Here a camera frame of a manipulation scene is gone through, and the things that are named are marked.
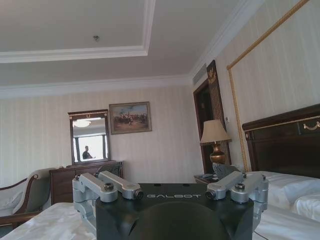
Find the table lamp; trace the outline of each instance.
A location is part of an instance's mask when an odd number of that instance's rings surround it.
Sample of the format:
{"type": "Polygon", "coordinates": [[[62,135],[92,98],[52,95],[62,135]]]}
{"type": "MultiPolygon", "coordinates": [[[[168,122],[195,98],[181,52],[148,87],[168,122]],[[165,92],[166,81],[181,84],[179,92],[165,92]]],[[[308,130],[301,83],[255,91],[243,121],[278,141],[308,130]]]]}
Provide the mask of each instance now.
{"type": "Polygon", "coordinates": [[[224,164],[225,153],[221,151],[220,141],[230,140],[226,130],[220,120],[205,121],[203,124],[203,134],[200,145],[213,144],[213,153],[210,154],[212,163],[224,164]]]}

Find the bed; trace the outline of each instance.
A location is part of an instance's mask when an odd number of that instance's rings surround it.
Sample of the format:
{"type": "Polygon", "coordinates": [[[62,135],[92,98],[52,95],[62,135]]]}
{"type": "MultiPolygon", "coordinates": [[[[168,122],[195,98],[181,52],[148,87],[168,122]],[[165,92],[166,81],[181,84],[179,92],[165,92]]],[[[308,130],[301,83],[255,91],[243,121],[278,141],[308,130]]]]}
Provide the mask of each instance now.
{"type": "MultiPolygon", "coordinates": [[[[268,209],[262,214],[253,240],[319,239],[320,222],[303,214],[306,211],[302,207],[294,210],[296,203],[306,205],[302,204],[306,196],[320,195],[317,122],[320,104],[242,126],[251,169],[263,172],[270,181],[268,209]]],[[[57,203],[2,239],[94,240],[95,236],[84,227],[72,203],[57,203]]]]}
{"type": "MultiPolygon", "coordinates": [[[[320,224],[275,206],[262,216],[253,240],[312,240],[319,236],[320,224]]],[[[4,236],[2,240],[95,240],[81,222],[72,203],[56,203],[4,236]]]]}
{"type": "Polygon", "coordinates": [[[268,203],[320,222],[320,104],[242,128],[251,169],[269,174],[268,203]]]}

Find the framed painting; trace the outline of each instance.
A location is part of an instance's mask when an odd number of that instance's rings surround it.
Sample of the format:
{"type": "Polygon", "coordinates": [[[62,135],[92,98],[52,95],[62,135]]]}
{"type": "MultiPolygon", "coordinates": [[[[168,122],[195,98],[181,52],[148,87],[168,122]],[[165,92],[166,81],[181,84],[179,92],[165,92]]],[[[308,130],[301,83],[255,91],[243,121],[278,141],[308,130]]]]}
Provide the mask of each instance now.
{"type": "Polygon", "coordinates": [[[148,101],[110,104],[109,111],[112,135],[152,131],[148,101]]]}

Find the mirror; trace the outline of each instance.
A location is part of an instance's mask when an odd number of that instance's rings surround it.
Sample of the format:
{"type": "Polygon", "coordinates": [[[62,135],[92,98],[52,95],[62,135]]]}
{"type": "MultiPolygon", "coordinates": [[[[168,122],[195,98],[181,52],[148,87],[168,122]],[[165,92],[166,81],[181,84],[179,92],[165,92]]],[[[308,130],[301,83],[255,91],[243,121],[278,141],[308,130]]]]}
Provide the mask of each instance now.
{"type": "Polygon", "coordinates": [[[69,112],[72,164],[108,161],[108,110],[69,112]]]}

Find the white bedsheet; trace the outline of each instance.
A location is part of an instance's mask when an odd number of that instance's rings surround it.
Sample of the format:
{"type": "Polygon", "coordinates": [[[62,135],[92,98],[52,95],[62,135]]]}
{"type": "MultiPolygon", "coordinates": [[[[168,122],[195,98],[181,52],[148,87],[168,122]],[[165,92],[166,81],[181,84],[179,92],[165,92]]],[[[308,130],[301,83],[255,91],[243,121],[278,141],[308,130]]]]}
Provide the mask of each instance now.
{"type": "MultiPolygon", "coordinates": [[[[253,240],[318,240],[320,223],[275,206],[268,206],[253,240]]],[[[95,240],[72,203],[57,203],[22,224],[2,240],[95,240]]]]}
{"type": "Polygon", "coordinates": [[[259,171],[269,180],[268,204],[291,210],[295,201],[305,195],[320,193],[320,179],[259,171]]]}
{"type": "Polygon", "coordinates": [[[293,212],[320,222],[320,193],[298,198],[294,203],[293,212]]]}
{"type": "Polygon", "coordinates": [[[95,240],[73,203],[57,203],[5,235],[2,240],[95,240]]]}
{"type": "Polygon", "coordinates": [[[300,216],[289,210],[268,205],[253,240],[319,240],[320,222],[300,216]]]}

